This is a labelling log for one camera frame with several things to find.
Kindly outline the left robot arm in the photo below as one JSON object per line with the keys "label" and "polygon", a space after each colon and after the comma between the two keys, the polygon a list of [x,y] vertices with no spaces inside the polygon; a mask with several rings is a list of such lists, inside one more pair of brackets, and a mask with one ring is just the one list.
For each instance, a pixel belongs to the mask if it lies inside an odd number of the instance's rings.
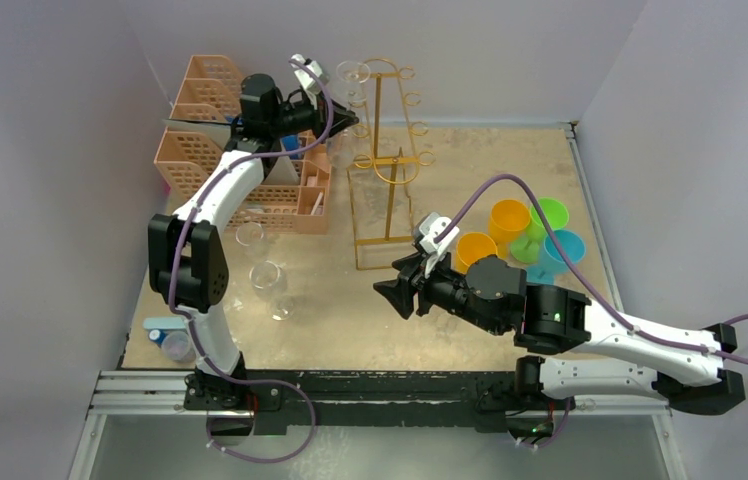
{"label": "left robot arm", "polygon": [[246,77],[217,167],[182,207],[148,224],[149,285],[182,321],[196,353],[187,386],[225,409],[242,405],[251,383],[220,305],[229,281],[222,233],[282,157],[283,138],[310,131],[321,143],[359,122],[327,96],[324,80],[299,83],[293,100],[267,74]]}

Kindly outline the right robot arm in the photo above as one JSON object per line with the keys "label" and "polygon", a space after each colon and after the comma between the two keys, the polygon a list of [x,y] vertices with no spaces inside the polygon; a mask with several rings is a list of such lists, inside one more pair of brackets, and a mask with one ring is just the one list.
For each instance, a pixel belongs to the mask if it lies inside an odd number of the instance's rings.
{"label": "right robot arm", "polygon": [[447,261],[426,267],[426,257],[396,260],[398,275],[374,290],[404,319],[438,307],[495,336],[512,334],[527,350],[511,381],[514,399],[526,407],[562,404],[584,395],[627,395],[664,400],[682,413],[716,416],[746,398],[740,373],[721,354],[737,346],[733,327],[692,331],[658,326],[659,344],[647,333],[651,322],[599,305],[586,295],[530,283],[525,270],[495,255],[459,273]]}

